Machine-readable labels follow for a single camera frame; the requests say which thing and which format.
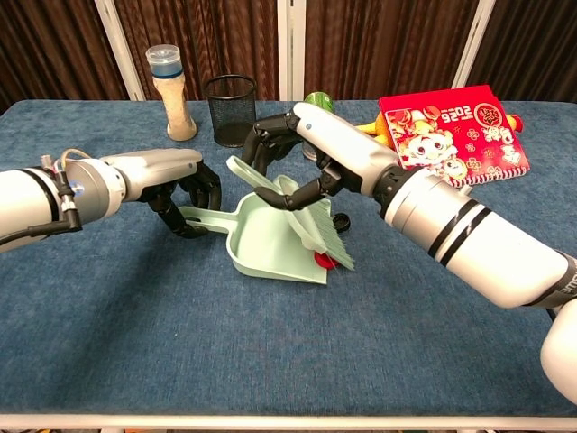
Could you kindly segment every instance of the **blue fabric surface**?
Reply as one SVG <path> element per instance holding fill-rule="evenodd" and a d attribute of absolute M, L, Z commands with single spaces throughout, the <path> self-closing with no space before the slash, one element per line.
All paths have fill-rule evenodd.
<path fill-rule="evenodd" d="M 0 117 L 0 170 L 70 146 L 96 157 L 193 147 L 232 211 L 251 190 L 224 164 L 241 151 L 215 144 L 206 103 L 189 106 L 198 136 L 174 143 L 158 101 L 18 103 Z M 472 196 L 577 256 L 577 106 L 504 106 L 525 121 L 532 170 Z M 376 101 L 335 109 L 358 124 L 378 113 Z M 299 148 L 273 163 L 270 177 L 280 173 L 317 175 Z M 543 310 L 491 305 L 385 226 L 371 200 L 343 191 L 333 203 L 351 217 L 343 238 L 357 268 L 326 286 L 244 276 L 223 235 L 179 239 L 141 203 L 0 254 L 0 412 L 577 416 L 539 363 Z"/>

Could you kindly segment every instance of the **black stripe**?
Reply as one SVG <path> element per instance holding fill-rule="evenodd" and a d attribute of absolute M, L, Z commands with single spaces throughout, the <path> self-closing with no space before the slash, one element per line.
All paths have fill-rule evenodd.
<path fill-rule="evenodd" d="M 547 309 L 547 314 L 549 315 L 551 321 L 554 321 L 557 318 L 557 313 L 555 313 L 554 309 Z"/>
<path fill-rule="evenodd" d="M 463 218 L 471 209 L 473 209 L 478 204 L 479 204 L 479 202 L 477 200 L 473 200 L 471 198 L 467 203 L 465 203 L 459 209 L 459 211 L 457 212 L 457 215 L 455 215 L 453 217 L 453 219 L 451 219 L 451 221 L 449 221 L 447 223 L 447 225 L 443 228 L 443 230 L 441 230 L 441 233 L 439 233 L 439 235 L 436 237 L 436 239 L 431 244 L 431 247 L 429 248 L 429 251 L 428 251 L 428 253 L 431 257 L 435 258 L 435 254 L 439 250 L 439 248 L 441 247 L 441 244 L 444 242 L 444 240 L 447 238 L 447 236 L 453 231 L 453 229 L 457 225 L 457 223 L 459 221 L 461 221 L 461 218 Z"/>
<path fill-rule="evenodd" d="M 46 199 L 48 200 L 48 204 L 50 205 L 50 212 L 52 213 L 52 222 L 58 221 L 58 219 L 59 219 L 58 203 L 56 203 L 56 199 L 54 198 L 52 191 L 50 191 L 50 188 L 48 188 L 48 185 L 46 185 L 46 183 L 41 179 L 41 177 L 38 176 L 33 171 L 28 171 L 26 169 L 18 169 L 18 171 L 21 171 L 22 173 L 26 173 L 31 178 L 36 180 L 36 183 L 38 183 L 38 185 L 40 185 L 40 188 L 42 188 L 42 191 L 44 191 L 44 195 L 46 196 Z"/>
<path fill-rule="evenodd" d="M 443 258 L 441 259 L 440 263 L 443 266 L 446 266 L 449 263 L 453 255 L 461 247 L 463 242 L 465 242 L 465 239 L 467 239 L 467 237 L 472 233 L 472 231 L 475 228 L 477 228 L 477 226 L 481 223 L 481 221 L 485 219 L 485 217 L 488 214 L 490 214 L 490 212 L 491 212 L 490 209 L 488 209 L 487 207 L 484 208 L 481 212 L 479 212 L 479 214 L 477 214 L 475 218 L 472 219 L 471 223 L 469 223 L 469 225 L 463 229 L 463 231 L 457 236 L 453 244 L 449 247 L 447 252 L 444 254 Z"/>
<path fill-rule="evenodd" d="M 526 306 L 530 307 L 533 305 L 538 305 L 554 293 L 557 294 L 556 300 L 559 300 L 559 305 L 561 305 L 563 302 L 569 302 L 569 300 L 577 297 L 577 291 L 566 289 L 567 284 L 569 284 L 575 278 L 575 275 L 577 275 L 577 260 L 573 259 L 570 255 L 562 253 L 561 251 L 557 252 L 565 259 L 567 259 L 567 271 L 565 271 L 565 274 L 559 280 L 557 280 L 553 286 L 547 289 L 539 298 L 535 299 L 533 302 L 525 304 Z"/>

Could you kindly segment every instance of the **cable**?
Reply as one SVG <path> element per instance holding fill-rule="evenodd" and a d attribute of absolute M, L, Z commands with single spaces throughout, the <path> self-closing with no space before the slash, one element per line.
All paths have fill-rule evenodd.
<path fill-rule="evenodd" d="M 62 166 L 63 170 L 66 169 L 66 159 L 68 158 L 68 156 L 71 153 L 78 155 L 78 156 L 82 156 L 84 158 L 92 159 L 92 157 L 90 155 L 88 155 L 86 152 L 83 152 L 80 149 L 75 149 L 73 147 L 70 147 L 60 155 L 60 165 Z"/>
<path fill-rule="evenodd" d="M 0 246 L 2 246 L 4 244 L 8 244 L 9 242 L 15 241 L 17 239 L 20 239 L 21 237 L 26 237 L 29 235 L 30 235 L 30 230 L 28 230 L 27 228 L 24 230 L 20 230 L 18 232 L 14 232 L 11 235 L 4 236 L 4 237 L 0 238 Z"/>
<path fill-rule="evenodd" d="M 60 166 L 60 168 L 58 168 L 58 165 L 60 164 L 60 159 L 57 159 L 53 164 L 52 164 L 52 172 L 53 173 L 57 173 L 59 171 L 61 171 L 62 166 Z"/>

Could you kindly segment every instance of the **brown curtain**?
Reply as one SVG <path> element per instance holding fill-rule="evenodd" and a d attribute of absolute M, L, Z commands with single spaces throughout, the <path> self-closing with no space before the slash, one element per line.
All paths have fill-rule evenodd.
<path fill-rule="evenodd" d="M 0 1 L 0 112 L 22 99 L 126 99 L 93 1 Z"/>
<path fill-rule="evenodd" d="M 307 2 L 305 95 L 334 99 L 449 88 L 477 0 Z"/>
<path fill-rule="evenodd" d="M 502 100 L 577 102 L 577 2 L 497 0 L 467 84 Z"/>
<path fill-rule="evenodd" d="M 147 99 L 159 99 L 145 52 L 180 48 L 186 98 L 204 99 L 202 86 L 221 74 L 256 79 L 257 98 L 279 97 L 276 0 L 116 0 L 116 8 Z"/>

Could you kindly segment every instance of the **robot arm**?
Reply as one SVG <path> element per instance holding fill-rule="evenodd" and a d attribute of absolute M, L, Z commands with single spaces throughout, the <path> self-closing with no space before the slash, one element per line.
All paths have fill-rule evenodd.
<path fill-rule="evenodd" d="M 279 123 L 275 116 L 259 124 Z M 342 188 L 375 199 L 380 217 L 437 262 L 502 308 L 562 306 L 541 358 L 554 386 L 577 404 L 577 261 L 537 241 L 426 169 L 403 170 L 391 149 L 343 119 L 306 103 L 285 118 L 286 136 L 316 149 L 317 180 L 291 196 L 257 188 L 271 206 L 297 210 Z M 247 140 L 243 160 L 273 161 L 288 153 L 275 143 Z M 499 244 L 495 251 L 492 245 Z"/>
<path fill-rule="evenodd" d="M 48 235 L 81 230 L 122 203 L 146 202 L 176 235 L 207 233 L 188 225 L 170 196 L 177 184 L 198 207 L 219 209 L 220 179 L 190 149 L 156 149 L 69 160 L 42 157 L 42 166 L 0 173 L 0 252 Z"/>

